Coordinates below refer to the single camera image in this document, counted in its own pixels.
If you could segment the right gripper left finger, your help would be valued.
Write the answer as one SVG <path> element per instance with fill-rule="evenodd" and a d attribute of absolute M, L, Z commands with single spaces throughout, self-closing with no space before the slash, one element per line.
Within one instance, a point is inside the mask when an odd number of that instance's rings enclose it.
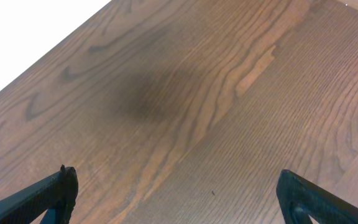
<path fill-rule="evenodd" d="M 0 200 L 0 223 L 68 224 L 76 205 L 78 178 L 74 167 L 60 170 L 21 191 Z"/>

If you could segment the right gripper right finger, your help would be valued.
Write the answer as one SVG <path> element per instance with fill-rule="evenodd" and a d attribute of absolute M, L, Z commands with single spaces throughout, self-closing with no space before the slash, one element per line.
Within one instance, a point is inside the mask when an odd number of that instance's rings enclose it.
<path fill-rule="evenodd" d="M 280 173 L 276 194 L 286 224 L 358 223 L 358 208 L 296 173 Z"/>

